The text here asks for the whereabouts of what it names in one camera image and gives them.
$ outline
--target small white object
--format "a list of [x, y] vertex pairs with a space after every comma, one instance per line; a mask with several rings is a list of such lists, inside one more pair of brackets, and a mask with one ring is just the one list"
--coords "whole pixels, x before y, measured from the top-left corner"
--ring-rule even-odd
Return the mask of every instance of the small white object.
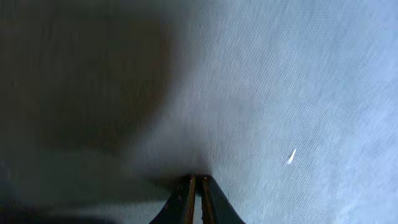
[[297, 150], [297, 149], [294, 149], [292, 155], [290, 156], [289, 160], [287, 161], [287, 164], [291, 164], [291, 163], [292, 163], [293, 158], [294, 158], [294, 154], [296, 154], [296, 150]]

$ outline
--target fabric surface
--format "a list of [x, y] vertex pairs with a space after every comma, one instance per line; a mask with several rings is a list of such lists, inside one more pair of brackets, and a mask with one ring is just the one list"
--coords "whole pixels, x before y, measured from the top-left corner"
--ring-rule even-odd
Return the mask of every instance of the fabric surface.
[[4, 200], [148, 223], [207, 173], [246, 223], [398, 222], [397, 1], [0, 7]]

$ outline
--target white fragment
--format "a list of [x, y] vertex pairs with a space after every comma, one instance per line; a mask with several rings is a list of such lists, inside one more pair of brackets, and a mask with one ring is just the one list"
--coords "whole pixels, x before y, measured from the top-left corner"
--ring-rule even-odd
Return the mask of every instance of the white fragment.
[[292, 155], [290, 156], [289, 160], [287, 161], [287, 164], [291, 164], [291, 163], [292, 163], [293, 158], [294, 158], [294, 154], [296, 154], [296, 150], [297, 150], [297, 149], [294, 149]]

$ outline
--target light blue cloth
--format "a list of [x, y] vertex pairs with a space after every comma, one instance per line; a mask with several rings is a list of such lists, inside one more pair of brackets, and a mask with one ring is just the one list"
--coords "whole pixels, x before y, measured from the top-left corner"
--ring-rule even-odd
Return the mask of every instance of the light blue cloth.
[[[81, 7], [96, 4], [106, 5]], [[12, 149], [3, 176], [16, 198], [51, 205], [123, 197], [125, 179], [137, 177], [132, 194], [167, 198], [142, 179], [211, 172], [246, 223], [398, 223], [398, 1], [116, 7], [172, 27], [175, 75], [164, 103], [117, 156], [45, 152], [28, 118], [3, 121], [1, 147]], [[76, 212], [148, 223], [164, 202]]]

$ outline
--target textured fabric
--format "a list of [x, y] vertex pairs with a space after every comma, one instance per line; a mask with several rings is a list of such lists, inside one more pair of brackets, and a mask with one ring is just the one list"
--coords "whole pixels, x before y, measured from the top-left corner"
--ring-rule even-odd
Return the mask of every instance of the textured fabric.
[[246, 223], [398, 222], [397, 1], [1, 2], [3, 198], [148, 223], [209, 173]]

